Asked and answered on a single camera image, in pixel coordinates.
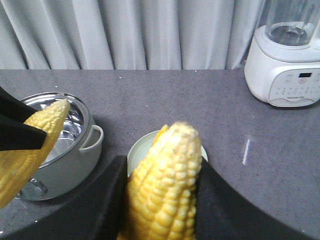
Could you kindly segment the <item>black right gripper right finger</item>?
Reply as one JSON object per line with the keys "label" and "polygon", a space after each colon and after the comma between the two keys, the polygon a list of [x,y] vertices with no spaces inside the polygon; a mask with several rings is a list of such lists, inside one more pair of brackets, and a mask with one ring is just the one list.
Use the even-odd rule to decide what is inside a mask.
{"label": "black right gripper right finger", "polygon": [[234,190],[206,161],[197,180],[195,237],[198,240],[308,240]]}

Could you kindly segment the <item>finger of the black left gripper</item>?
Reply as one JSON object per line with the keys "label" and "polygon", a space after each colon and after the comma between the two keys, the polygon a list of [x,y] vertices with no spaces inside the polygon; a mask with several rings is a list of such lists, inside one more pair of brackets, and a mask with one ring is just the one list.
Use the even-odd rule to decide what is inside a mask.
{"label": "finger of the black left gripper", "polygon": [[0,150],[39,150],[47,133],[25,123],[37,110],[0,89]]}

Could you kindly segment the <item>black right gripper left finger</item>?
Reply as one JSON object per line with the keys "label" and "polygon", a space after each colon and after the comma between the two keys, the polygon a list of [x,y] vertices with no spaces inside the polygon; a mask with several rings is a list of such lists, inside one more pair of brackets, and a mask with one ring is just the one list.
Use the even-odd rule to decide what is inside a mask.
{"label": "black right gripper left finger", "polygon": [[41,201],[14,199],[0,211],[0,238],[115,240],[126,180],[127,158],[120,155],[63,196]]}

